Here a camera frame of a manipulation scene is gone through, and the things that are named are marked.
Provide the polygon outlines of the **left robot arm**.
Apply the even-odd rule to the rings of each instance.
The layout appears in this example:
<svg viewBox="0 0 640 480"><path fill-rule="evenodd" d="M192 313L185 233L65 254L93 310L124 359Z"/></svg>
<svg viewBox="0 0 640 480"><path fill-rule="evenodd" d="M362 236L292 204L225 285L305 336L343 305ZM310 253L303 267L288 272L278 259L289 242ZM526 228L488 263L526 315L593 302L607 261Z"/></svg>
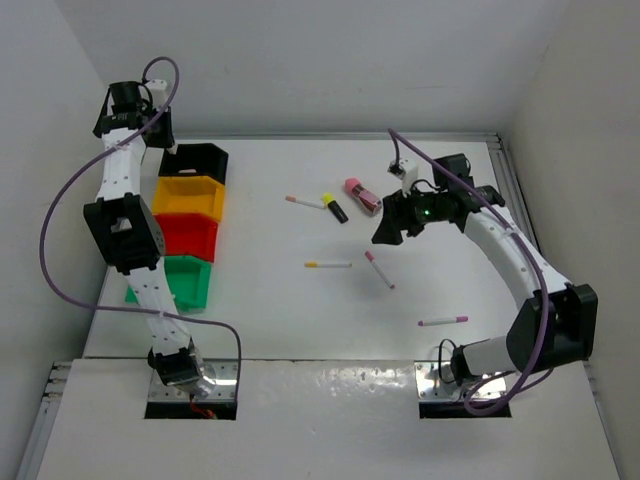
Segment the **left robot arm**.
<svg viewBox="0 0 640 480"><path fill-rule="evenodd" d="M165 273L165 239L140 195L141 166L147 147L173 145L166 128L159 135L140 130L157 113L153 92L137 81L109 86L94 134L102 140L106 157L94 202L83 216L105 262L122 274L138 306L152 310L147 318L152 334L150 366L162 383L195 393L202 366L177 308Z"/></svg>

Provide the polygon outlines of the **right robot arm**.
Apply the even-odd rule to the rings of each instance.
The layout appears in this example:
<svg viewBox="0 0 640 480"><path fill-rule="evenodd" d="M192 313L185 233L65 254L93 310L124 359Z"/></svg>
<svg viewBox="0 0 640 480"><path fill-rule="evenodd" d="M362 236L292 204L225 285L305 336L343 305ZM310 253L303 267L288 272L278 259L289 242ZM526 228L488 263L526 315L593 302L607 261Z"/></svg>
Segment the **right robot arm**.
<svg viewBox="0 0 640 480"><path fill-rule="evenodd" d="M519 312L506 335L455 347L446 378L463 385L496 372L538 373L592 354L598 297L552 267L522 235L505 201L490 186L475 186L465 155L438 158L435 188L422 191L417 165L394 160L388 171L400 190L382 200L372 241L399 245L431 223L448 222L485 254Z"/></svg>

